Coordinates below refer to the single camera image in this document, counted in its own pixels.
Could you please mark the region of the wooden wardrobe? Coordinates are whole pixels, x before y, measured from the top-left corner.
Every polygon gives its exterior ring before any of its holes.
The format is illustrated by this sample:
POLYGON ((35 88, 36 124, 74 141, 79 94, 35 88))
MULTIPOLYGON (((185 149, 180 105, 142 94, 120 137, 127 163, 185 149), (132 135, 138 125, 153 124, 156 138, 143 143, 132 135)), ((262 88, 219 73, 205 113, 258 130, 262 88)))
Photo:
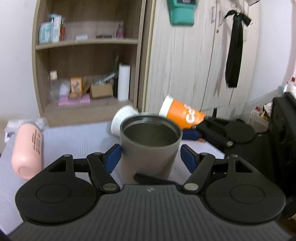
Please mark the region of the wooden wardrobe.
POLYGON ((167 1, 147 1, 137 108, 158 113, 171 96, 205 114, 235 119, 243 113, 254 73, 259 37, 259 6, 248 1, 198 1, 192 27, 170 24, 167 1), (245 13, 238 85, 229 88, 225 69, 233 18, 245 13))

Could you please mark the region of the pink cup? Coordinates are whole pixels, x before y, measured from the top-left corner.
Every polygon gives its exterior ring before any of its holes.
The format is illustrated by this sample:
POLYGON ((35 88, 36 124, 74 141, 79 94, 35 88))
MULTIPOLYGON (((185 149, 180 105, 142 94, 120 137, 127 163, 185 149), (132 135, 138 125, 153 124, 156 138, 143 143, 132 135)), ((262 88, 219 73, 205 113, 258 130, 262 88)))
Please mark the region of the pink cup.
POLYGON ((22 179, 30 180, 42 170, 43 135, 33 123, 20 126, 16 134, 11 166, 22 179))

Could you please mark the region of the clear bottle beige cap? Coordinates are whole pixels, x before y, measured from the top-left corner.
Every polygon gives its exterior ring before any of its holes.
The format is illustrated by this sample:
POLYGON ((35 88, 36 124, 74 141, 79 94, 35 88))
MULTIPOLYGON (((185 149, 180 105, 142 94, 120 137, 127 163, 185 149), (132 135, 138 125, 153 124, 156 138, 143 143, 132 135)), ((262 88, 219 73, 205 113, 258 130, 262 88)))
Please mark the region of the clear bottle beige cap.
POLYGON ((57 102, 59 100, 59 81, 57 70, 52 70, 49 72, 50 79, 50 92, 49 92, 49 102, 57 102))

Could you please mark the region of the taupe tumbler cup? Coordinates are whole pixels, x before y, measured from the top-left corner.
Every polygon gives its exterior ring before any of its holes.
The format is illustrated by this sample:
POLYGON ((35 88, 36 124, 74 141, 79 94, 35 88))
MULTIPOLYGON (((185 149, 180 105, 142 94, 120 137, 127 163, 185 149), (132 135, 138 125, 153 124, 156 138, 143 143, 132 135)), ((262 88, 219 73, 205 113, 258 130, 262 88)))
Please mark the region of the taupe tumbler cup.
POLYGON ((121 181, 137 184, 134 175, 167 179, 182 140, 183 131, 168 118, 139 114, 120 126, 121 181))

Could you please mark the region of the teal white jar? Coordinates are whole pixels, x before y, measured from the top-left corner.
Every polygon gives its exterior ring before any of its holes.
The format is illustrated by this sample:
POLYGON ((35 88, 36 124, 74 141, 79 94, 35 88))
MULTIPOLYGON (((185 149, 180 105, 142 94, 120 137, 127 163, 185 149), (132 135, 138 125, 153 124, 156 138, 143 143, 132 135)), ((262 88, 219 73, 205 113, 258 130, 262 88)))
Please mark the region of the teal white jar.
POLYGON ((45 22, 41 24, 39 30, 39 44, 47 44, 52 42, 52 28, 51 22, 45 22))

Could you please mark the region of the white flat tin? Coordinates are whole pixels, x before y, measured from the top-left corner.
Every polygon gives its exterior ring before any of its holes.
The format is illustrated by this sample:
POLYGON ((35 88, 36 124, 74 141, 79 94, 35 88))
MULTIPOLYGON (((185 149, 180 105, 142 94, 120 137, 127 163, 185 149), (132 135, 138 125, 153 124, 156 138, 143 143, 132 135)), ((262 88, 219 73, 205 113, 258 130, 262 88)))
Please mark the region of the white flat tin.
POLYGON ((82 41, 82 40, 87 40, 88 39, 88 35, 77 35, 75 37, 76 41, 82 41))

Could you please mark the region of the small cardboard box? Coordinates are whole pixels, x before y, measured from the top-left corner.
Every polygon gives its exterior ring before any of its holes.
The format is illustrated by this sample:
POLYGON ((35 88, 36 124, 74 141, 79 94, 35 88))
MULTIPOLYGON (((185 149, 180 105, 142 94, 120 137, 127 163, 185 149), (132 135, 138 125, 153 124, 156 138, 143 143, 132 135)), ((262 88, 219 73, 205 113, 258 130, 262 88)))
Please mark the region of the small cardboard box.
POLYGON ((107 98, 113 96, 113 84, 97 84, 90 85, 89 81, 86 81, 83 86, 83 94, 89 92, 91 99, 107 98))

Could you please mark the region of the pink flat box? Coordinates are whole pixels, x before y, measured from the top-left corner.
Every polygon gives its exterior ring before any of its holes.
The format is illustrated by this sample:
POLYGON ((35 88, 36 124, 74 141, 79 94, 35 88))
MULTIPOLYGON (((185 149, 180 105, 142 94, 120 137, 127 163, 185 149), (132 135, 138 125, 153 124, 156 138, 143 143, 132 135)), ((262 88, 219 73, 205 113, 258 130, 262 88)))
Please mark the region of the pink flat box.
POLYGON ((73 106, 73 105, 81 105, 81 104, 89 104, 90 103, 90 94, 85 94, 82 98, 69 98, 64 95, 61 96, 58 101, 58 106, 73 106))

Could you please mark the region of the white floral paper cup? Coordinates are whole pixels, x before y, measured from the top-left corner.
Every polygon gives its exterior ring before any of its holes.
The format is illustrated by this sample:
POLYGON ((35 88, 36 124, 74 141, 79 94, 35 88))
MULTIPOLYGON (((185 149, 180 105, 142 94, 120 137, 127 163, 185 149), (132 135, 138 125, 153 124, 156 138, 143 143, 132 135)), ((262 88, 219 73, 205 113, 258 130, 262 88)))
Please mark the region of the white floral paper cup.
POLYGON ((138 110, 134 109, 131 105, 125 105, 117 111, 111 122, 111 133, 114 136, 120 136, 120 126, 127 119, 132 116, 138 115, 138 110))

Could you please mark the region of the wooden shelf unit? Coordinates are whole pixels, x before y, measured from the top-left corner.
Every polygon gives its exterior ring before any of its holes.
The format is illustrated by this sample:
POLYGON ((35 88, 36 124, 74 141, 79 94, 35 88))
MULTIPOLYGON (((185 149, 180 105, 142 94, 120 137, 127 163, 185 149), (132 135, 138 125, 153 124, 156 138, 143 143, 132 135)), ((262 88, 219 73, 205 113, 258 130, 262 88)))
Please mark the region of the wooden shelf unit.
POLYGON ((39 113, 49 126, 80 125, 109 121, 125 105, 114 97, 92 100, 89 104, 58 106, 49 102, 49 72, 57 70, 58 78, 91 77, 112 71, 115 63, 130 65, 129 97, 127 104, 138 107, 143 96, 140 88, 140 69, 145 22, 151 1, 37 1, 32 36, 32 63, 39 113), (39 44, 39 30, 48 22, 49 14, 65 17, 65 40, 39 44), (125 37, 117 38, 121 21, 125 37), (76 41, 77 35, 88 35, 76 41), (113 38, 96 39, 96 35, 113 38))

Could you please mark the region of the white pump bottle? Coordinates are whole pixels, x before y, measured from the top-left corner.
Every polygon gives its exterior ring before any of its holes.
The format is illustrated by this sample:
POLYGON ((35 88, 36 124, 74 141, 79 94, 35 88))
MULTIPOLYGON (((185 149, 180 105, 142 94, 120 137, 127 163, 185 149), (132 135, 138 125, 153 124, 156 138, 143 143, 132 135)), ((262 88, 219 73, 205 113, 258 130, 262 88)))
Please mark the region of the white pump bottle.
POLYGON ((60 42, 62 16, 57 14, 49 14, 48 18, 52 23, 52 42, 58 43, 60 42))

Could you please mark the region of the white paper towel roll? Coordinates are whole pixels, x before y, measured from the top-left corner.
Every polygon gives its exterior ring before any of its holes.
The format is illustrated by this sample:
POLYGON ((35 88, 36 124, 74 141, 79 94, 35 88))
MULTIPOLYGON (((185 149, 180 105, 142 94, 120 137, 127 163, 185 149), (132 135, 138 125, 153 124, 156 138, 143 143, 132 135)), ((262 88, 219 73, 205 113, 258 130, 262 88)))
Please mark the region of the white paper towel roll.
POLYGON ((130 65, 119 65, 118 70, 118 101, 127 101, 130 88, 130 65))

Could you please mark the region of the orange paper cup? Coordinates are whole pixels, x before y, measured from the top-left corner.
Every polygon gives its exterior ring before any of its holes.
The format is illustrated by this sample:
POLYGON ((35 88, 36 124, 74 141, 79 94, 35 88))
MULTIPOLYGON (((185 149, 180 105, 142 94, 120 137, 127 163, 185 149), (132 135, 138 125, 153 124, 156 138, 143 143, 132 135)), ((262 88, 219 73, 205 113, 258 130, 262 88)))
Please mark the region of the orange paper cup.
POLYGON ((174 121, 181 129, 187 129, 200 124, 206 115, 170 96, 166 96, 159 116, 174 121))

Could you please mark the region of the teal Redmi pouch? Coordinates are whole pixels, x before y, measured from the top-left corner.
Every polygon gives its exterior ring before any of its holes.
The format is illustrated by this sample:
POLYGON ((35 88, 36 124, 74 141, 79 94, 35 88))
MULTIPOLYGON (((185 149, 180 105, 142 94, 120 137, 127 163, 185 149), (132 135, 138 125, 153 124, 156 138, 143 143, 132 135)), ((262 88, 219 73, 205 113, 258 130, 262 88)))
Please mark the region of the teal Redmi pouch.
POLYGON ((172 26, 194 25, 194 13, 198 7, 196 0, 168 0, 170 24, 172 26))

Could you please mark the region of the white patterned table cloth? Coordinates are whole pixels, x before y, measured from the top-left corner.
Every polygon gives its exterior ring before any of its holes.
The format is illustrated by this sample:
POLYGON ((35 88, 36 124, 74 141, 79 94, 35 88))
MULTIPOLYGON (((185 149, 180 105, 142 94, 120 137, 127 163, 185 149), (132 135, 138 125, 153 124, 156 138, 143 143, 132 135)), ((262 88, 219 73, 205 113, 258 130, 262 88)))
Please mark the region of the white patterned table cloth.
MULTIPOLYGON (((114 144, 119 144, 119 138, 110 132, 110 123, 93 123, 80 126, 62 126, 43 130, 43 168, 64 154, 71 154, 74 159, 86 158, 94 152, 105 153, 114 144)), ((15 135, 7 142, 1 154, 1 231, 8 235, 22 224, 22 218, 15 205, 15 195, 18 189, 26 183, 19 178, 11 167, 12 151, 15 135)), ((224 154, 207 142, 181 141, 196 153, 209 153, 218 159, 224 159, 224 154)), ((122 188, 120 163, 111 173, 114 180, 122 188)), ((180 158, 180 147, 173 164, 169 180, 183 184, 190 172, 180 158)))

